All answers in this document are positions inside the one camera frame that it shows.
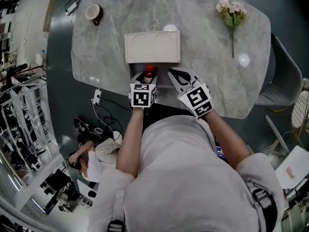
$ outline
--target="white t-shirt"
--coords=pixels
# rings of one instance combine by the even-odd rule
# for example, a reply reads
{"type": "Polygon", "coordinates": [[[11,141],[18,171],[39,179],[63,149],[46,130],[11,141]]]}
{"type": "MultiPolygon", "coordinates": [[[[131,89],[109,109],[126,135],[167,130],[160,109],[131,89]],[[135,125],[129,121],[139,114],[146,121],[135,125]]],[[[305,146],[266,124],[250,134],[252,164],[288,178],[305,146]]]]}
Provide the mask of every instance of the white t-shirt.
{"type": "Polygon", "coordinates": [[[204,129],[194,117],[173,116],[145,130],[139,176],[103,172],[106,185],[99,186],[88,231],[107,231],[122,189],[128,232],[258,232],[248,183],[274,195],[279,221],[283,194],[267,156],[252,155],[232,169],[216,156],[210,129],[199,121],[204,129]]]}
{"type": "Polygon", "coordinates": [[[96,157],[95,151],[88,152],[88,169],[87,169],[88,181],[100,182],[103,170],[115,167],[116,163],[110,164],[99,161],[96,157]]]}

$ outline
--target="backpack strap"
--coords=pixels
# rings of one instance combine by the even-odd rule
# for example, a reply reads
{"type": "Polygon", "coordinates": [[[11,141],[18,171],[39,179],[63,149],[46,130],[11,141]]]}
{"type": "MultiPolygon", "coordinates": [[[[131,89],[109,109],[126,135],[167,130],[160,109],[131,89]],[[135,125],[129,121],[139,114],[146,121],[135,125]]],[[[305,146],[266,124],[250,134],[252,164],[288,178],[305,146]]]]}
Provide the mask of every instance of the backpack strap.
{"type": "Polygon", "coordinates": [[[124,198],[124,190],[119,190],[116,192],[113,217],[112,221],[108,225],[108,232],[125,232],[124,198]]]}
{"type": "Polygon", "coordinates": [[[264,189],[255,189],[252,192],[253,199],[255,200],[255,208],[259,215],[263,215],[265,219],[266,232],[272,232],[275,229],[278,217],[278,210],[275,199],[264,189]]]}

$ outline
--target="dark floor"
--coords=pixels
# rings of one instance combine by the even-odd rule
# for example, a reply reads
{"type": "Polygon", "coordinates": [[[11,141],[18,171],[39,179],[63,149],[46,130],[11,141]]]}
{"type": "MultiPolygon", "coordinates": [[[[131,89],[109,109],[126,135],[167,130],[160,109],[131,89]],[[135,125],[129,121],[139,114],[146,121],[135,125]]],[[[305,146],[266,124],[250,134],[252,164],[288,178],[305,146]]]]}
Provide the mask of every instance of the dark floor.
{"type": "MultiPolygon", "coordinates": [[[[67,0],[57,0],[55,11],[67,0]]],[[[297,63],[304,77],[309,77],[309,22],[302,14],[296,0],[244,0],[265,13],[271,22],[272,32],[281,40],[297,63]]],[[[93,112],[90,99],[95,87],[73,79],[71,67],[71,41],[73,24],[60,10],[51,23],[47,47],[47,88],[52,122],[56,140],[64,157],[77,149],[77,132],[73,118],[80,116],[90,123],[99,125],[93,112]]],[[[127,107],[127,97],[103,91],[102,97],[127,107]]],[[[101,101],[101,105],[110,110],[119,119],[123,130],[130,118],[130,111],[113,103],[101,101]]],[[[152,107],[152,110],[164,110],[164,106],[152,107]]],[[[226,122],[257,152],[275,140],[275,135],[264,120],[269,114],[280,133],[291,130],[291,110],[283,113],[271,113],[265,107],[255,106],[246,119],[225,118],[226,122]]],[[[97,109],[103,116],[103,109],[97,109]]],[[[111,125],[120,130],[119,125],[111,125]]]]}

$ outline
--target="white tray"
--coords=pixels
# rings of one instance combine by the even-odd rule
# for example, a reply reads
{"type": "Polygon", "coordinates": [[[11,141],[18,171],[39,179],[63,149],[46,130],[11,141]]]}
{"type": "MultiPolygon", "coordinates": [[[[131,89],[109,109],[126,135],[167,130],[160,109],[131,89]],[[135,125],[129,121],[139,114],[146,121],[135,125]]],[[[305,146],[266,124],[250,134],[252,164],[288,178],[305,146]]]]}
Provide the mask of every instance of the white tray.
{"type": "Polygon", "coordinates": [[[158,31],[125,35],[127,63],[179,63],[180,32],[158,31]]]}

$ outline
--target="flower stem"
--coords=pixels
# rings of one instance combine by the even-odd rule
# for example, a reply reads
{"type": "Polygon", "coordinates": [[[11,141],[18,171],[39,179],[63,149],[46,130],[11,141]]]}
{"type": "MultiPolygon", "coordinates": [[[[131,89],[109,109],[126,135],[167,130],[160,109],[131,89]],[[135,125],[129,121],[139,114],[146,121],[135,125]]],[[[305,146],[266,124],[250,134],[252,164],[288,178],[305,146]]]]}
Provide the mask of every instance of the flower stem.
{"type": "Polygon", "coordinates": [[[234,29],[231,29],[231,38],[232,38],[232,57],[234,58],[234,29]]]}

